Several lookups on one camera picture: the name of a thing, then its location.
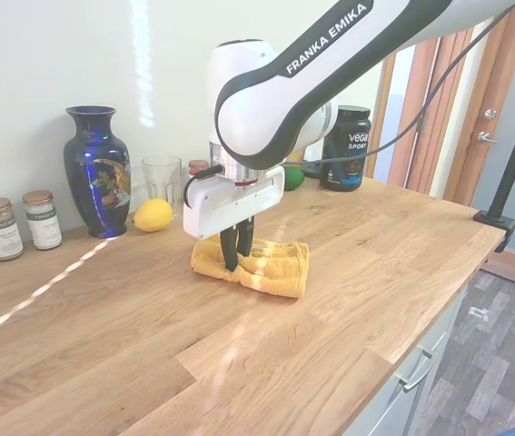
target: wooden floor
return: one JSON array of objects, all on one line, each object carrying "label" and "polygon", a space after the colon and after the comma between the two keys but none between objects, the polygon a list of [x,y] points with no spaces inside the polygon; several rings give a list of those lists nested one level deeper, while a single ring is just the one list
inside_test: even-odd
[{"label": "wooden floor", "polygon": [[[470,314],[472,308],[482,311]],[[480,272],[459,311],[415,436],[494,436],[513,427],[515,283]]]}]

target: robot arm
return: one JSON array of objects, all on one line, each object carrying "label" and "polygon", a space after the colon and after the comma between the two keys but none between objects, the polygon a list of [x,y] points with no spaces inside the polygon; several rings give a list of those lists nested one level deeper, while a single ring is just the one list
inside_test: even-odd
[{"label": "robot arm", "polygon": [[306,120],[386,56],[469,28],[513,4],[340,0],[270,63],[224,84],[214,106],[220,143],[246,167],[271,168],[309,145],[297,144]]},{"label": "robot arm", "polygon": [[187,185],[184,229],[221,233],[226,267],[248,255],[253,217],[283,194],[276,166],[332,129],[337,95],[386,56],[471,27],[515,0],[340,0],[285,51],[233,41],[209,67],[211,161],[217,177]]}]

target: door handle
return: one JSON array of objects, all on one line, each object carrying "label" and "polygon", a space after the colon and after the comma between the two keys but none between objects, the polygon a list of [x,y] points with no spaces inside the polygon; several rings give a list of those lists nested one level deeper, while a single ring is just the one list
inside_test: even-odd
[{"label": "door handle", "polygon": [[499,144],[499,141],[495,141],[490,138],[491,134],[489,132],[479,132],[477,134],[477,140],[480,143],[492,143],[492,144]]},{"label": "door handle", "polygon": [[429,372],[431,372],[432,367],[435,364],[435,361],[437,360],[437,352],[427,352],[426,350],[423,350],[422,355],[429,359],[429,365],[427,366],[427,369],[424,371],[423,374],[419,375],[419,377],[417,377],[417,379],[414,381],[407,380],[405,377],[402,377],[400,375],[398,376],[399,383],[402,385],[402,390],[404,391],[404,393],[409,393],[417,386],[419,386],[419,384],[421,384],[421,382],[427,378]]}]

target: lemon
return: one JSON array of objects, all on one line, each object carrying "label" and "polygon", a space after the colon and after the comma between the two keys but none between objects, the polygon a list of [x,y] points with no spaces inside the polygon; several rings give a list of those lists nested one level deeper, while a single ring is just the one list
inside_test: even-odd
[{"label": "lemon", "polygon": [[153,198],[136,209],[134,225],[145,232],[158,232],[173,220],[172,206],[162,198]]}]

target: blue vase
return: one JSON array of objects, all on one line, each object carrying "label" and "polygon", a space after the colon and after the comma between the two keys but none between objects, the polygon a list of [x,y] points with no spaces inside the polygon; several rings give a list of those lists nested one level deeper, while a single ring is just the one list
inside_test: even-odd
[{"label": "blue vase", "polygon": [[126,231],[130,210],[130,157],[112,133],[113,107],[76,106],[65,110],[77,133],[64,148],[67,182],[75,206],[96,238]]}]

